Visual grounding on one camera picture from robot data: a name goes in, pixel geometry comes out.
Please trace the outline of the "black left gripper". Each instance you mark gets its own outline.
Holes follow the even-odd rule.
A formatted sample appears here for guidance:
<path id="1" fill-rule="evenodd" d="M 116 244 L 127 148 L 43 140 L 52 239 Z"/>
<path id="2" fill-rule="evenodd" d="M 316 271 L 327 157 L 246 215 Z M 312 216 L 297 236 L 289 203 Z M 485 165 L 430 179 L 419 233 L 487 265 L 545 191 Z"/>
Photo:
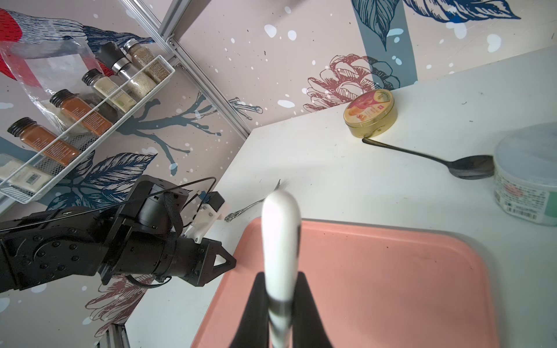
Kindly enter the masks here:
<path id="1" fill-rule="evenodd" d="M 236 259 L 221 242 L 205 239 L 198 244 L 186 237 L 170 240 L 134 234 L 117 261 L 117 274 L 151 275 L 162 280 L 179 277 L 203 287 L 235 267 Z"/>

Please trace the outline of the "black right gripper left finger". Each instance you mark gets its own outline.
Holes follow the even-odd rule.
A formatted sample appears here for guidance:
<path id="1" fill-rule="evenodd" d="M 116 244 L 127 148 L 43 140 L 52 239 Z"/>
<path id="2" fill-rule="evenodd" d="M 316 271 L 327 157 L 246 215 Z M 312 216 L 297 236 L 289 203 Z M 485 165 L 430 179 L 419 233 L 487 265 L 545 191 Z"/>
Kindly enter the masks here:
<path id="1" fill-rule="evenodd" d="M 245 311 L 239 323 L 230 348 L 268 348 L 269 339 L 269 299 L 265 286 L 265 275 L 256 275 L 248 297 Z"/>

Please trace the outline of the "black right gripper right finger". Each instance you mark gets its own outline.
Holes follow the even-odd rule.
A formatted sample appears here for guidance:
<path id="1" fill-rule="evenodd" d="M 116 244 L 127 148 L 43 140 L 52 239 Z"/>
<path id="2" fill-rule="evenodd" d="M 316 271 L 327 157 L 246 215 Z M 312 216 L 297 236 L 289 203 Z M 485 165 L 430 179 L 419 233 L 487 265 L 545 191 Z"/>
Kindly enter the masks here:
<path id="1" fill-rule="evenodd" d="M 307 277 L 299 272 L 292 308 L 292 343 L 294 348 L 327 347 L 332 343 L 323 327 Z"/>

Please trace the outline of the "white handled steel spoon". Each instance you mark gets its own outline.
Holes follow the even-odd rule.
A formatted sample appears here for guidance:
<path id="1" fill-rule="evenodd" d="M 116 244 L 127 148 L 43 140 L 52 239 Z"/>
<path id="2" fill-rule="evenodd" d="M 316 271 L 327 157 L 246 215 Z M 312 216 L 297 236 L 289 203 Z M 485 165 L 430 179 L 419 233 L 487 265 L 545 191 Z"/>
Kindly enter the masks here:
<path id="1" fill-rule="evenodd" d="M 301 213 L 296 199 L 277 190 L 263 202 L 261 234 L 273 347 L 288 347 L 300 254 Z"/>

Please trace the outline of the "pink plastic tray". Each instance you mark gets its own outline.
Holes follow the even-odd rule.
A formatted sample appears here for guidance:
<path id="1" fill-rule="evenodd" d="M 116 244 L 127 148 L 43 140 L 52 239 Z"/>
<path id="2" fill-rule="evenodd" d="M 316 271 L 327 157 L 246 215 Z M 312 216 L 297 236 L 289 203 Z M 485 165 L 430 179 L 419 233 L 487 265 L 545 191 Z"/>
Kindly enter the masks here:
<path id="1" fill-rule="evenodd" d="M 490 279 L 436 233 L 305 220 L 300 271 L 332 347 L 499 347 Z"/>

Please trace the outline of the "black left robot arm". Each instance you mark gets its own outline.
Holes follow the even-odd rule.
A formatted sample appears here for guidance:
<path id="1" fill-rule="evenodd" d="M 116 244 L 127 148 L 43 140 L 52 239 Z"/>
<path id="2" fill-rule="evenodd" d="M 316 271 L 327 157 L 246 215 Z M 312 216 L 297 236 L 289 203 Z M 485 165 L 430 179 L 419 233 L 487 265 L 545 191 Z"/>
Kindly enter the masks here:
<path id="1" fill-rule="evenodd" d="M 217 191 L 194 193 L 141 176 L 123 202 L 34 213 L 1 224 L 1 290 L 25 290 L 68 276 L 123 276 L 158 288 L 177 277 L 203 287 L 236 259 L 206 234 L 223 214 Z"/>

